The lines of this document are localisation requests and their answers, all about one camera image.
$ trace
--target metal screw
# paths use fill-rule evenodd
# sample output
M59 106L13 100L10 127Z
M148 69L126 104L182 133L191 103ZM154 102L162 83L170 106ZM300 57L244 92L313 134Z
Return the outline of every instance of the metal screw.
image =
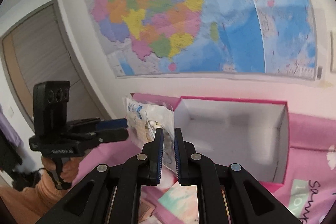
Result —
M231 169L233 171L240 171L242 169L242 167L239 164L232 164Z
M101 164L97 166L97 171L98 172L105 172L107 170L107 165Z
M200 154L197 154L197 153L194 153L191 155L191 158L193 160L200 160L201 159L201 155Z
M139 154L139 155L137 155L137 157L136 157L138 160L145 160L145 159L147 159L147 155L146 154Z

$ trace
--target hand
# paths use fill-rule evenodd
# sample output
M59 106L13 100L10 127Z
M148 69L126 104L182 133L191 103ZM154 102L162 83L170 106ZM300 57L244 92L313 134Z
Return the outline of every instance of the hand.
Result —
M78 174L79 163L83 160L83 158L84 157L70 158L70 161L67 161L63 165L62 173L60 176L64 180L64 182L71 183L75 179ZM56 165L51 159L41 157L41 161L48 171L56 170Z

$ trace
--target box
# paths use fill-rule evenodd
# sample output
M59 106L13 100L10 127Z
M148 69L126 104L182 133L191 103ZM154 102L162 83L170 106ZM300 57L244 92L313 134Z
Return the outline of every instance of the box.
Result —
M214 163L239 163L270 192L284 182L289 122L286 102L181 97L175 128Z

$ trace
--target triangular cutout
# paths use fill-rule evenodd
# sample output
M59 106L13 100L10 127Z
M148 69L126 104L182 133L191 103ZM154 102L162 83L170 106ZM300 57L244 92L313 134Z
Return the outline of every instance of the triangular cutout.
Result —
M85 209L94 184L95 183L92 180L89 181L82 189L80 189L80 191L75 196L73 196L64 205L64 210L76 216L81 216Z
M250 198L254 213L261 216L275 209L275 206L270 202L250 181L244 181L244 187Z

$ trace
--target map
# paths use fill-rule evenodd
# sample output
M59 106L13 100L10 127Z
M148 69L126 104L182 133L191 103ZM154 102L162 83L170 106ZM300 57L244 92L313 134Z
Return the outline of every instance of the map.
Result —
M313 79L310 0L85 0L115 76L244 73Z

